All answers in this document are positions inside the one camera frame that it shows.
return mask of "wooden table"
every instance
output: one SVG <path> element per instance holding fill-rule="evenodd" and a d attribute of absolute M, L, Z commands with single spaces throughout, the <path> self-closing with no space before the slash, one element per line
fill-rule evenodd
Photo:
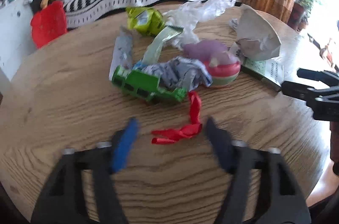
<path fill-rule="evenodd" d="M 177 5 L 158 6 L 161 11 Z M 287 25 L 261 13 L 278 32 L 282 49 L 278 61 L 286 79 L 299 67 L 326 67 L 318 51 Z M 216 20 L 198 25 L 201 38 L 231 45 L 236 33 L 228 26 L 240 17 L 238 7 Z M 22 214 L 30 219 L 35 201 L 65 147 L 90 149 L 125 127 L 136 116 L 141 130 L 129 155 L 128 167 L 115 175 L 116 188 L 131 223 L 212 223 L 230 176 L 218 166 L 203 134 L 174 145 L 151 144 L 150 131 L 181 127 L 188 122 L 189 103 L 149 106 L 123 96 L 108 80 L 121 13 L 84 26 L 31 55 L 12 80 L 0 107 L 0 179 Z M 134 60 L 142 57 L 150 38 L 135 42 Z M 178 55 L 165 48 L 160 61 Z M 276 93 L 241 73 L 230 87 L 198 88 L 202 120 L 212 115 L 220 128 L 251 147 L 278 147 L 308 196 L 318 181 L 329 151 L 329 124 L 314 121 L 305 103 Z M 90 173 L 84 173 L 89 213 L 96 219 Z M 247 216 L 253 211 L 259 173 L 253 172 Z"/>

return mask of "yellow-green wrapper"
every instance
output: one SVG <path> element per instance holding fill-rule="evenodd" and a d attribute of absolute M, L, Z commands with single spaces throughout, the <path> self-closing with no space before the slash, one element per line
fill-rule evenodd
<path fill-rule="evenodd" d="M 150 7 L 126 7 L 128 29 L 136 29 L 144 36 L 157 36 L 165 28 L 162 14 Z"/>

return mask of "red plastic stool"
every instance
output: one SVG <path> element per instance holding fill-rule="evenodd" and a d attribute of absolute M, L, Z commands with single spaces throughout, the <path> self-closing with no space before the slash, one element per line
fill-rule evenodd
<path fill-rule="evenodd" d="M 38 48 L 67 33 L 66 14 L 61 1 L 54 1 L 31 20 L 32 38 Z"/>

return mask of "potted plant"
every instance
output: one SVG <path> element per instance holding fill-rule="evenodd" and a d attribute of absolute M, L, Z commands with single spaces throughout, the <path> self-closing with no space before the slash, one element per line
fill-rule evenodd
<path fill-rule="evenodd" d="M 319 1 L 318 0 L 295 0 L 288 25 L 292 27 L 294 30 L 296 30 L 297 28 L 302 28 L 302 29 L 306 28 L 306 26 L 308 25 L 307 19 L 311 15 L 311 10 L 313 8 L 314 2 L 319 2 Z"/>

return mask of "plant pot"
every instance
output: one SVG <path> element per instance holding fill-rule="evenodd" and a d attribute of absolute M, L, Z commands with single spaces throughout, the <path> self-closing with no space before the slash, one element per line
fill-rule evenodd
<path fill-rule="evenodd" d="M 307 26 L 308 26 L 308 22 L 302 21 L 302 22 L 300 22 L 300 24 L 298 25 L 298 30 L 301 31 L 302 29 L 306 29 Z"/>
<path fill-rule="evenodd" d="M 287 25 L 291 27 L 293 30 L 297 30 L 304 13 L 305 8 L 299 5 L 298 3 L 294 3 L 291 16 L 289 17 Z"/>

